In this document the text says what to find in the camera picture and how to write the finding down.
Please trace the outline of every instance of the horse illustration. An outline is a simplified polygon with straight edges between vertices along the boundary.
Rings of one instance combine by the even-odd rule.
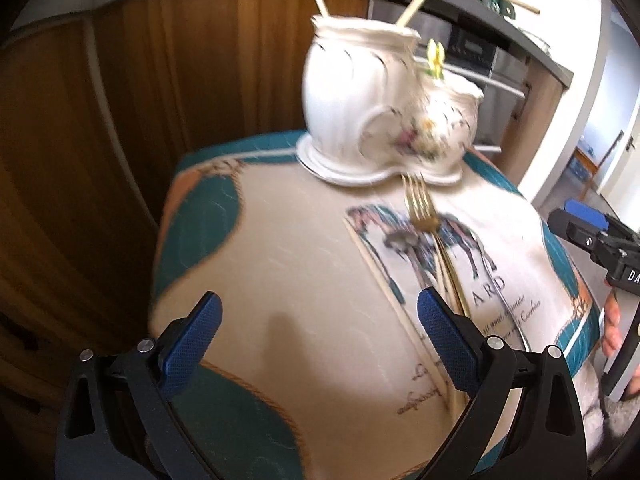
[[[378,227],[385,235],[397,232],[399,230],[414,231],[411,223],[406,219],[400,217],[394,211],[386,206],[380,205],[364,205],[352,207],[347,211],[347,215],[353,221],[354,229],[359,235],[366,234],[367,225],[373,224]],[[471,230],[468,226],[463,224],[455,216],[451,214],[440,215],[440,229],[438,233],[446,248],[453,248],[455,246],[460,247],[465,251],[466,257],[471,265],[473,279],[476,280],[479,277],[478,266],[474,258],[474,251],[480,254],[480,257],[485,257],[491,270],[497,270],[494,260],[489,254],[482,252],[478,243],[476,243]],[[420,262],[420,266],[432,276],[436,273],[436,245],[431,235],[425,233],[417,234],[418,244],[415,247],[416,256]],[[385,242],[385,245],[389,248],[393,248],[391,243]]]

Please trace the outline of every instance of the white wall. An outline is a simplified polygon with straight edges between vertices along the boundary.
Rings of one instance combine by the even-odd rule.
[[[638,140],[640,139],[640,114],[638,114],[638,110],[640,110],[640,94],[638,94],[638,101],[636,101],[636,109],[634,110],[634,115],[631,117],[631,120],[629,121],[629,124],[627,126],[627,130],[629,131],[626,132],[625,137],[623,137],[623,139],[621,140],[623,147],[626,146],[626,143],[629,139],[635,139],[634,144],[636,146],[640,145],[640,142],[638,142]],[[607,201],[610,200],[610,194],[612,193],[614,188],[619,187],[618,184],[623,187],[628,187],[628,183],[625,182],[624,178],[622,180],[620,179],[623,177],[623,174],[626,174],[625,178],[628,179],[628,170],[632,169],[633,165],[635,165],[635,171],[640,174],[640,164],[638,164],[638,161],[636,160],[636,155],[638,155],[636,152],[638,151],[640,150],[629,150],[629,152],[620,150],[616,153],[617,160],[614,161],[616,163],[615,169],[613,171],[609,171],[606,182],[605,179],[603,179],[603,183],[600,184],[600,187],[598,188],[598,193],[600,193]],[[629,188],[628,191],[631,194],[635,194],[635,189]]]
[[[614,185],[616,179],[620,176],[620,172],[624,169],[625,164],[628,161],[630,152],[633,153],[634,151],[630,150],[630,152],[628,152],[626,150],[626,145],[630,140],[638,138],[638,112],[640,112],[640,92],[638,93],[636,105],[634,107],[634,111],[631,113],[629,123],[623,130],[625,134],[622,136],[622,139],[620,139],[619,147],[613,151],[613,155],[610,155],[611,163],[609,164],[609,168],[604,173],[604,176],[600,181],[600,185],[596,190],[596,192],[602,196],[605,196],[606,193],[609,192],[610,187]]]
[[[516,24],[545,40],[555,62],[574,72],[540,148],[518,189],[539,205],[556,183],[584,130],[609,44],[609,0],[522,0],[539,16],[516,8]]]
[[[600,162],[620,130],[626,130],[640,91],[640,47],[627,30],[611,25],[610,47],[598,94],[585,126],[585,142],[593,148],[593,159]],[[616,151],[623,149],[620,144]],[[596,176],[601,184],[611,165],[609,155]]]
[[[626,24],[625,19],[622,17],[622,15],[620,15],[619,10],[617,10],[615,7],[611,9],[611,21],[616,25],[619,25],[620,27],[624,28],[629,34],[631,34],[631,30],[629,29],[629,26]]]
[[[629,129],[638,146],[640,116],[636,115]],[[602,195],[621,221],[633,231],[640,232],[640,150],[625,153],[614,175],[602,189]]]

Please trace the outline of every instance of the doorway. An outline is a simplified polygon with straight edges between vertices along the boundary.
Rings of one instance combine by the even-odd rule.
[[[538,208],[541,216],[583,193],[591,176],[575,158],[587,158],[597,167],[592,186],[584,193],[588,205],[615,213],[629,225],[640,228],[640,217],[633,218],[635,194],[629,183],[640,168],[640,157],[634,157],[634,138],[640,131],[640,46],[629,31],[617,9],[612,8],[610,45],[602,80],[590,111],[587,124],[569,166]],[[640,177],[636,188],[640,186]]]

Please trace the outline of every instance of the oven handle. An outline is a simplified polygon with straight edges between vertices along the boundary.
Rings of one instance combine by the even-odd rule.
[[[425,57],[414,56],[414,59],[416,60],[417,63],[423,64],[423,65],[426,65],[428,62]],[[467,79],[470,79],[471,81],[475,81],[483,85],[494,86],[496,88],[499,88],[500,90],[504,90],[505,92],[509,92],[515,95],[519,99],[525,98],[524,92],[522,90],[518,90],[513,86],[509,86],[501,81],[496,81],[495,79],[488,78],[487,76],[479,74],[477,72],[473,72],[472,70],[467,70],[466,68],[460,68],[459,66],[450,65],[449,63],[445,63],[443,67],[446,70],[449,70],[454,74],[464,76]]]
[[[480,153],[502,153],[500,146],[492,146],[490,144],[474,144],[474,149]]]

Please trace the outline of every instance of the floor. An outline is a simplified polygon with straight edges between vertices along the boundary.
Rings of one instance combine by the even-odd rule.
[[[583,186],[584,184],[571,171],[564,170],[564,173],[562,173],[560,179],[551,190],[551,193],[549,193],[549,196],[546,197],[543,204],[538,208],[538,213],[546,220],[549,213],[554,209],[562,208],[564,202],[570,198],[577,199]],[[614,214],[606,200],[594,190],[589,190],[584,203],[603,213]],[[610,290],[609,286],[604,283],[604,277],[607,271],[594,264],[589,258],[589,255],[583,250],[578,249],[564,240],[560,241],[574,260],[575,266],[590,288],[596,302],[602,307]]]

